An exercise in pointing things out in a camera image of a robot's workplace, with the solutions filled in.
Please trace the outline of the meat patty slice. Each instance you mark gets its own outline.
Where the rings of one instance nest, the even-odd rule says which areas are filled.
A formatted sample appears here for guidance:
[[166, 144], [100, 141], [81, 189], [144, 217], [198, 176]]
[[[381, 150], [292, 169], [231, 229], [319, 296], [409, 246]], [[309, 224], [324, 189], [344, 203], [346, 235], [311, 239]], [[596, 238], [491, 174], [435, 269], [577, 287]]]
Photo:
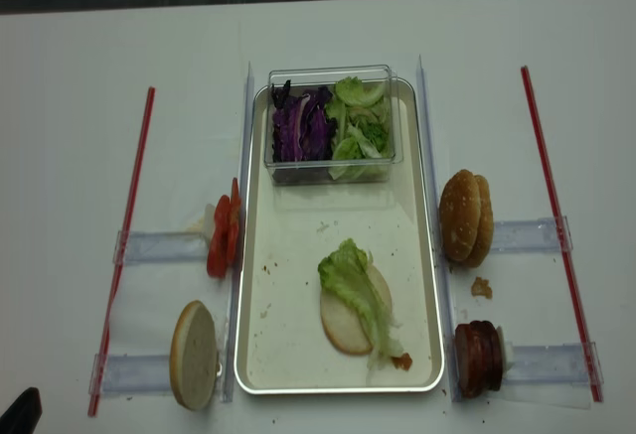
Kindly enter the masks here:
[[464, 398], [478, 396], [484, 388], [484, 357], [481, 338], [468, 324], [460, 324], [454, 337], [459, 387]]

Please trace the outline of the green lettuce leaf on bun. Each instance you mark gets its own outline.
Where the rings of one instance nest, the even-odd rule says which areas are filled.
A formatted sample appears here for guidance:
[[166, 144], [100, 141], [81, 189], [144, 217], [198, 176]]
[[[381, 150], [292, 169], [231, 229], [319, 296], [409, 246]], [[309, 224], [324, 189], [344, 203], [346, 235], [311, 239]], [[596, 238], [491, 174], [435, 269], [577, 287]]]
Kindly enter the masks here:
[[372, 351], [366, 355], [367, 369], [372, 372], [402, 355], [403, 348], [392, 336], [398, 322], [370, 281], [369, 263], [373, 263], [372, 255], [347, 238], [319, 262], [318, 273], [321, 290], [332, 292], [357, 312], [372, 344]]

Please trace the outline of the green lettuce in box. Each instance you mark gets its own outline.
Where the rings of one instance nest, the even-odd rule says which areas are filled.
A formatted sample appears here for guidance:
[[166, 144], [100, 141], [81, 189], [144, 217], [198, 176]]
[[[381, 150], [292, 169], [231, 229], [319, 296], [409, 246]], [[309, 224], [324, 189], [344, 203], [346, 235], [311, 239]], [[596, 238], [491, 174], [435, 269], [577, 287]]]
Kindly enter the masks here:
[[376, 159], [392, 156], [391, 110], [385, 82], [364, 83], [347, 76], [334, 85], [334, 97], [326, 106], [329, 118], [337, 121], [332, 140], [332, 160], [328, 169], [338, 182], [382, 181], [388, 176], [386, 164]]

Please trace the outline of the white tomato backstop block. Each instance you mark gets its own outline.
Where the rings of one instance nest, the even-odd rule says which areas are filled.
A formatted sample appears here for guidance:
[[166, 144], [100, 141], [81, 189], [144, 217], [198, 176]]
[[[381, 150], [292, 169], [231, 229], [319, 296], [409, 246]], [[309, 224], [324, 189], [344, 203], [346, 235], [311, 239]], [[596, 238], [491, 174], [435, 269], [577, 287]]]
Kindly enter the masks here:
[[206, 204], [201, 234], [204, 237], [206, 243], [210, 243], [216, 228], [215, 223], [215, 210], [216, 207], [211, 204]]

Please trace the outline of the front tomato slice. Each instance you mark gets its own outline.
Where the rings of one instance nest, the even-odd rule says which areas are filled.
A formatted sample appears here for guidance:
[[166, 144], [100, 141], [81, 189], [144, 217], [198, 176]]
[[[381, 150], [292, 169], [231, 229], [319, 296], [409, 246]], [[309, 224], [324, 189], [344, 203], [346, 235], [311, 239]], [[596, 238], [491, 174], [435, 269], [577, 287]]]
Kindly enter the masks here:
[[207, 259], [208, 275], [213, 278], [224, 278], [227, 271], [230, 209], [230, 198], [227, 195], [222, 195], [214, 211], [214, 231]]

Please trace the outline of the bottom bun slice on tray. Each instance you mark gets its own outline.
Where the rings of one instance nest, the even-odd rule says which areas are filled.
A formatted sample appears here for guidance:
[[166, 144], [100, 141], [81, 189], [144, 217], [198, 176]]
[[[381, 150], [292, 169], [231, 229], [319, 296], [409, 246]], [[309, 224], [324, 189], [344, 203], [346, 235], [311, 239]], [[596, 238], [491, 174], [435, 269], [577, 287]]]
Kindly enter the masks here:
[[[393, 300], [386, 279], [373, 263], [368, 264], [367, 273], [391, 314]], [[357, 312], [326, 289], [320, 293], [320, 317], [326, 337], [337, 350], [352, 356], [368, 355], [372, 351]]]

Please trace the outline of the front sesame bun top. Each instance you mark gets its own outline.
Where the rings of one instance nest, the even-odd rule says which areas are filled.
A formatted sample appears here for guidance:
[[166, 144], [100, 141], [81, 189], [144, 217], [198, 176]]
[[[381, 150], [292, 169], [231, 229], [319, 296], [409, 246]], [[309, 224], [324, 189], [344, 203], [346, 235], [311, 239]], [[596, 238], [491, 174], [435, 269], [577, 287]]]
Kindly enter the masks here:
[[475, 244], [481, 216], [479, 186], [472, 172], [462, 169], [449, 179], [438, 212], [446, 256], [465, 260]]

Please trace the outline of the sesame bun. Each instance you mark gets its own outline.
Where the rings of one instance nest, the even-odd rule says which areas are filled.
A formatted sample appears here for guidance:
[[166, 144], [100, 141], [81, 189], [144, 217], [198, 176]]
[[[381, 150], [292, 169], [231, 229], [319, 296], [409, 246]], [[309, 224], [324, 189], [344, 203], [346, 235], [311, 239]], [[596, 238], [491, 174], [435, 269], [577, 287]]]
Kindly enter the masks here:
[[472, 172], [462, 169], [449, 179], [438, 212], [446, 256], [465, 260], [475, 244], [481, 216], [479, 186]]
[[493, 210], [488, 181], [481, 175], [476, 175], [475, 180], [480, 194], [480, 219], [475, 243], [471, 253], [465, 260], [465, 264], [472, 268], [478, 267], [483, 263], [490, 251], [494, 234]]

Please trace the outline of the left red strip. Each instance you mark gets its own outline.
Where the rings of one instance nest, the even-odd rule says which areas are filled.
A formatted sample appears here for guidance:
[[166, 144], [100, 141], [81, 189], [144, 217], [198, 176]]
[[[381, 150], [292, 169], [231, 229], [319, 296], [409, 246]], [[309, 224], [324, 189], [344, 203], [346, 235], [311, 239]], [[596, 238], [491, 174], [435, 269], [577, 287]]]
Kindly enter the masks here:
[[156, 89], [153, 86], [150, 86], [147, 91], [144, 114], [142, 118], [142, 124], [140, 128], [140, 133], [139, 133], [139, 139], [138, 139], [137, 150], [135, 154], [133, 171], [132, 171], [129, 190], [128, 190], [123, 223], [115, 243], [113, 274], [112, 274], [108, 302], [106, 306], [102, 336], [100, 340], [99, 351], [95, 356], [95, 360], [93, 361], [91, 381], [89, 384], [90, 401], [89, 401], [88, 411], [87, 411], [87, 416], [89, 418], [95, 418], [98, 413], [98, 407], [100, 402], [100, 388], [101, 388], [101, 384], [103, 380], [104, 365], [107, 359], [109, 341], [110, 341], [110, 329], [109, 329], [110, 312], [111, 312], [111, 308], [117, 293], [119, 281], [122, 274], [121, 259], [123, 255], [125, 254], [128, 236], [130, 233], [131, 222], [132, 222], [132, 218], [134, 214], [139, 178], [140, 178], [141, 168], [143, 164], [146, 141], [147, 141], [147, 136], [148, 136], [148, 132], [150, 128], [152, 111], [153, 111], [155, 91]]

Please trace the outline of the upper left clear holder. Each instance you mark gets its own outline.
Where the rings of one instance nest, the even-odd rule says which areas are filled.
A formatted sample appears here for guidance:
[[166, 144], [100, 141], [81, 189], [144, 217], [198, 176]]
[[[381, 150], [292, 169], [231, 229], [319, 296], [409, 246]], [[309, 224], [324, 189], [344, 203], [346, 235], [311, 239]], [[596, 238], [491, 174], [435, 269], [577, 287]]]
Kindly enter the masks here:
[[123, 231], [118, 233], [113, 264], [205, 261], [208, 244], [200, 232]]

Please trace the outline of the standing white bun half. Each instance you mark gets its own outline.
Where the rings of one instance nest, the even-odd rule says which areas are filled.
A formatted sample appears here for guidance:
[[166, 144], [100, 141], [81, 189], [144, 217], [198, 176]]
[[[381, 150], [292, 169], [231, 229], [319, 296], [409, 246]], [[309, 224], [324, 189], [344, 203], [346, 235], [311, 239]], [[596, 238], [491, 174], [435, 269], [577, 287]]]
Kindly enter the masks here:
[[197, 411], [210, 403], [217, 364], [213, 317], [200, 300], [194, 300], [181, 312], [169, 356], [170, 385], [181, 406]]

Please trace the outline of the upper right clear holder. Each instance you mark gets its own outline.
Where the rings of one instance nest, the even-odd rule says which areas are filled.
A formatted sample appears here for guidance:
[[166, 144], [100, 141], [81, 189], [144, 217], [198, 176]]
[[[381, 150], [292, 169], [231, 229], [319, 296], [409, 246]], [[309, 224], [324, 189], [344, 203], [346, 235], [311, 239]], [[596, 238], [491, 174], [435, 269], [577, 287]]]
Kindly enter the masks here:
[[567, 217], [495, 221], [490, 251], [569, 253], [572, 242]]

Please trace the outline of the right red strip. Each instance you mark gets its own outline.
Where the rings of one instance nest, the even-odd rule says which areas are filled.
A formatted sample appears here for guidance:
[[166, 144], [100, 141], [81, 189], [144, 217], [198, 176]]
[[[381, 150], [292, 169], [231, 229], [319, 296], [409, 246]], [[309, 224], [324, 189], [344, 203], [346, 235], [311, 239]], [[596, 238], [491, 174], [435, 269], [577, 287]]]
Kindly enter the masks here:
[[521, 78], [526, 94], [529, 107], [531, 121], [537, 141], [538, 151], [541, 159], [542, 170], [546, 181], [548, 196], [556, 223], [557, 240], [560, 245], [561, 258], [565, 276], [567, 280], [568, 291], [571, 299], [572, 309], [576, 321], [577, 331], [583, 348], [585, 366], [590, 377], [590, 391], [592, 400], [595, 403], [604, 401], [602, 391], [602, 372], [597, 365], [598, 358], [595, 347], [589, 335], [585, 314], [579, 294], [578, 283], [576, 279], [575, 267], [572, 260], [572, 249], [569, 248], [569, 229], [565, 227], [566, 217], [563, 215], [557, 195], [557, 187], [554, 180], [552, 165], [546, 143], [546, 138], [536, 102], [535, 91], [532, 84], [531, 74], [527, 66], [520, 68]]

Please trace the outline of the black object at corner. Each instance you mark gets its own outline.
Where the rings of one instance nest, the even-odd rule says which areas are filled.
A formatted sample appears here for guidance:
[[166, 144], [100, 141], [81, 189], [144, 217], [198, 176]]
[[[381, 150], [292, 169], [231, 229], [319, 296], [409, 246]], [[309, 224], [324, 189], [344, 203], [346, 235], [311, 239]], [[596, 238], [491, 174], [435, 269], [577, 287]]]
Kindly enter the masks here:
[[25, 389], [2, 414], [1, 434], [33, 434], [43, 413], [40, 391]]

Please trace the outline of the left clear vertical rail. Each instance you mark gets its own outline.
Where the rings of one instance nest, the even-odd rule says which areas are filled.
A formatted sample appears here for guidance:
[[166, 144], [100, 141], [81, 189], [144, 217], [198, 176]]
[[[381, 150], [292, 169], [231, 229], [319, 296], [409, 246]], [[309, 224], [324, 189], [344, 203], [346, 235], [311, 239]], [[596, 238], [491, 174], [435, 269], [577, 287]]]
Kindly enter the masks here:
[[237, 340], [239, 325], [239, 301], [241, 290], [241, 279], [244, 258], [244, 233], [245, 233], [245, 210], [247, 208], [247, 188], [249, 180], [249, 167], [252, 149], [252, 129], [253, 129], [253, 100], [254, 100], [254, 76], [251, 63], [247, 64], [246, 81], [244, 84], [244, 119], [242, 124], [242, 135], [240, 142], [240, 157], [238, 168], [238, 190], [241, 198], [240, 209], [238, 210], [238, 241], [236, 262], [232, 272], [231, 302], [229, 308], [229, 330], [226, 355], [226, 367], [224, 369], [223, 403], [231, 403], [234, 399], [235, 390], [235, 360], [237, 358]]

